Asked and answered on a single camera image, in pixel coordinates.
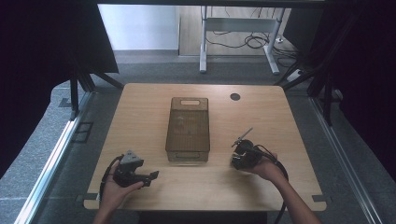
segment white wall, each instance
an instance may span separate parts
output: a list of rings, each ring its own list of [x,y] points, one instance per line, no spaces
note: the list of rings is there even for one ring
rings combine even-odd
[[[178,7],[98,6],[113,50],[178,49]]]

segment metal frame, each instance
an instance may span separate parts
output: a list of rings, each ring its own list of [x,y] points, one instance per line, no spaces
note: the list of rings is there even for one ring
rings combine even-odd
[[[371,200],[369,194],[367,193],[367,189],[361,183],[358,175],[356,174],[355,170],[353,169],[352,164],[347,157],[347,154],[344,151],[343,146],[341,145],[340,141],[338,140],[337,135],[334,132],[332,126],[327,123],[327,120],[322,116],[322,109],[318,102],[318,99],[310,98],[310,102],[315,109],[317,114],[318,120],[320,125],[323,128],[327,138],[329,139],[330,145],[334,150],[335,156],[337,160],[340,162],[341,168],[346,175],[346,179],[349,182],[350,187],[352,187],[355,196],[361,205],[361,210],[363,211],[364,215],[366,215],[367,220],[371,224],[382,223],[379,214],[376,212],[375,205]]]
[[[271,33],[268,46],[264,46],[265,56],[271,66],[274,75],[279,75],[276,61],[272,55],[272,49],[279,32],[285,8],[281,8],[277,14],[276,20],[273,19],[251,19],[251,18],[208,18],[207,6],[204,6],[202,13],[202,39],[199,61],[200,73],[206,73],[206,32],[223,31],[223,32],[255,32]]]
[[[56,169],[66,151],[66,148],[72,138],[74,131],[76,130],[87,106],[87,102],[91,97],[91,93],[85,93],[81,98],[80,113],[74,120],[69,120],[64,127],[64,131],[61,134],[55,148],[52,150],[44,166],[40,176],[38,177],[29,197],[26,199],[23,208],[21,209],[17,219],[14,223],[30,223],[35,216],[35,212],[47,191],[50,181],[55,175]]]

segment black round hole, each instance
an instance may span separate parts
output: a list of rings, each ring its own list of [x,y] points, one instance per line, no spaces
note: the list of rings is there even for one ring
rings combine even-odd
[[[230,95],[230,97],[234,101],[238,101],[239,99],[241,99],[241,96],[238,93],[233,93]]]

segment black cloth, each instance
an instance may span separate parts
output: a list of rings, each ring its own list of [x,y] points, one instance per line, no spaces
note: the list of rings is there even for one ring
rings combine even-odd
[[[3,176],[42,119],[54,87],[75,74],[118,73],[118,67],[95,4],[2,1],[0,32]]]
[[[335,57],[331,73],[346,118],[396,180],[396,6],[370,0]]]

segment wrist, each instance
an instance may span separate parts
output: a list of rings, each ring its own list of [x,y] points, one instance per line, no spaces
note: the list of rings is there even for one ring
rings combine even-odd
[[[283,175],[274,175],[269,179],[269,181],[271,181],[277,188],[281,187],[284,183],[288,182],[286,177]]]
[[[110,219],[114,214],[114,210],[107,207],[100,207],[95,216],[94,224],[110,223]]]

